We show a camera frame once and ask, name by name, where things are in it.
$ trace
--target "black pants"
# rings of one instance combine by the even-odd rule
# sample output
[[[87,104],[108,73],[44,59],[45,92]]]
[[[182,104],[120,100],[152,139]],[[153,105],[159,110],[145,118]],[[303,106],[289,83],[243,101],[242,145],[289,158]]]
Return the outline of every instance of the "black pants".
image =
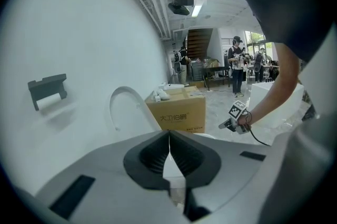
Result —
[[[233,93],[241,92],[243,70],[233,70]]]
[[[260,75],[260,82],[262,82],[263,74],[264,74],[264,67],[261,65],[260,71],[255,72],[255,81],[257,82],[257,80],[259,79],[259,75]]]

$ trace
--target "black rectangular slot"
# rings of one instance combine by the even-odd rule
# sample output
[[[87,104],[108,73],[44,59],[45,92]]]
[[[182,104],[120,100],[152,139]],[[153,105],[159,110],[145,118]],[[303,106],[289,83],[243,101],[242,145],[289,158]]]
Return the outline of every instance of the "black rectangular slot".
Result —
[[[49,209],[60,217],[68,219],[95,180],[89,176],[79,176]]]
[[[247,151],[243,151],[240,155],[245,158],[259,160],[259,161],[263,161],[265,159],[265,155],[263,154],[256,154],[256,153],[247,152]]]

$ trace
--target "sleeve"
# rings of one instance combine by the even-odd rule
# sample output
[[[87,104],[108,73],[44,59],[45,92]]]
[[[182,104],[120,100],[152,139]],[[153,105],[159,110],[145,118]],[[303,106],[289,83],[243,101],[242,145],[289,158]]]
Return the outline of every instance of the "sleeve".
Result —
[[[232,48],[230,48],[228,50],[228,59],[231,59],[231,58],[233,58],[233,49]]]

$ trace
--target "ceiling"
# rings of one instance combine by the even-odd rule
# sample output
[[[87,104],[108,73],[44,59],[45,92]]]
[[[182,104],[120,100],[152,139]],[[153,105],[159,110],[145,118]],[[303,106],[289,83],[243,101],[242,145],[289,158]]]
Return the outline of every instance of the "ceiling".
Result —
[[[261,33],[262,30],[245,0],[205,0],[198,17],[173,14],[167,7],[170,0],[140,0],[164,41],[184,37],[189,27],[236,27]]]

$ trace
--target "toilet lid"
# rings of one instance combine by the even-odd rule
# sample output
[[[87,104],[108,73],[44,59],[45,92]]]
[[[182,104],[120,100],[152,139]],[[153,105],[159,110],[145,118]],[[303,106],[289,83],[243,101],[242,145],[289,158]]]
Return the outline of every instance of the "toilet lid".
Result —
[[[104,113],[113,142],[161,130],[142,97],[127,86],[108,97]]]

